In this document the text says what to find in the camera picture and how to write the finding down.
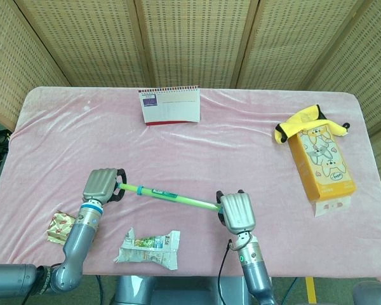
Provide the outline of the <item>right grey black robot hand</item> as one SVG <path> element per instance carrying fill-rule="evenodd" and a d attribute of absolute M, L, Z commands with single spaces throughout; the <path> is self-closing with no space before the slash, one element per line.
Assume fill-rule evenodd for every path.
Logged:
<path fill-rule="evenodd" d="M 217 191 L 216 199 L 220 207 L 218 218 L 230 233 L 239 235 L 255 229 L 255 214 L 248 193 L 242 189 L 232 194 Z"/>

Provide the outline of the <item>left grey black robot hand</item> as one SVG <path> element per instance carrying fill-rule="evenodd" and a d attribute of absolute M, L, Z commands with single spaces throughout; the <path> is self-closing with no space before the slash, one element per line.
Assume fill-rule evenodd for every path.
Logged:
<path fill-rule="evenodd" d="M 119 184 L 126 182 L 126 172 L 122 168 L 92 170 L 83 191 L 83 201 L 95 200 L 101 205 L 118 202 L 125 194 L 125 190 L 120 189 Z"/>

